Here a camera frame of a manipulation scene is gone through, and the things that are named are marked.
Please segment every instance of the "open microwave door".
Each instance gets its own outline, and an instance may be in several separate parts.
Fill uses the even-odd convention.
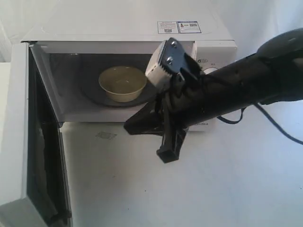
[[[0,182],[4,226],[72,226],[59,123],[28,43],[13,47]]]

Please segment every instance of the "cable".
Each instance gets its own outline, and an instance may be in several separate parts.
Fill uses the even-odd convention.
[[[215,83],[218,83],[218,84],[221,84],[221,85],[224,85],[224,86],[228,86],[228,87],[234,87],[234,85],[230,84],[229,82],[221,79],[221,78],[217,78],[217,77],[214,77],[214,76],[209,76],[207,74],[204,74],[204,75],[201,75],[201,82],[203,82],[203,79],[205,78],[209,78],[211,79],[212,81],[214,81]],[[291,141],[293,142],[296,142],[298,144],[301,144],[303,145],[303,141],[301,140],[298,140],[297,138],[289,135],[270,115],[269,113],[263,109],[262,106],[260,106],[258,103],[252,103],[258,110],[261,111],[261,113],[263,113],[265,115],[265,117],[279,130],[279,132],[281,132],[284,136],[286,136],[288,139],[290,139]],[[228,119],[225,119],[221,116],[218,117],[218,119],[220,121],[223,121],[225,123],[228,123],[228,124],[237,124],[239,123],[241,120],[242,120],[242,117],[243,117],[243,111],[245,110],[245,108],[242,108],[241,109],[241,117],[238,121],[230,121]]]
[[[289,135],[270,115],[269,113],[259,104],[257,103],[253,103],[253,105],[261,111],[261,113],[264,114],[264,116],[266,116],[266,118],[283,134],[285,135],[288,139],[292,140],[293,142],[296,142],[298,144],[303,145],[303,141],[296,139],[295,137],[292,137],[291,135]]]

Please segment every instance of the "microwave label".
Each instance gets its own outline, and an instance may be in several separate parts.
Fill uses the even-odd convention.
[[[197,21],[177,21],[177,24],[180,33],[201,33]]]
[[[158,21],[158,34],[178,34],[176,21]]]

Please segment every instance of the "microwave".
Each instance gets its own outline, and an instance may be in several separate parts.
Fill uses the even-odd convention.
[[[13,46],[0,153],[1,224],[72,226],[77,206],[73,207],[76,202],[68,179],[72,173],[67,174],[66,165],[71,147],[67,148],[63,135],[69,122],[88,124],[73,129],[81,144],[89,144],[80,142],[89,135],[86,128],[101,122],[113,123],[129,143],[149,144],[149,137],[141,141],[128,136],[122,123],[152,98],[154,88],[147,85],[139,102],[118,106],[107,100],[98,86],[98,76],[119,65],[144,72],[153,52],[170,37],[182,43],[205,73],[231,63],[236,54],[233,38],[207,0],[62,0]],[[214,123],[203,122],[190,130],[206,131]],[[115,130],[101,131],[96,137],[110,140],[116,135]],[[97,210],[81,218],[102,217]]]

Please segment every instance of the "screw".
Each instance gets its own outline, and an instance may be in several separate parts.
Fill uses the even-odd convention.
[[[172,47],[176,48],[177,47],[177,42],[176,41],[172,41],[170,44]]]
[[[166,62],[169,64],[169,65],[172,65],[172,61],[173,61],[174,59],[172,58],[172,57],[168,57],[167,59],[166,59]]]

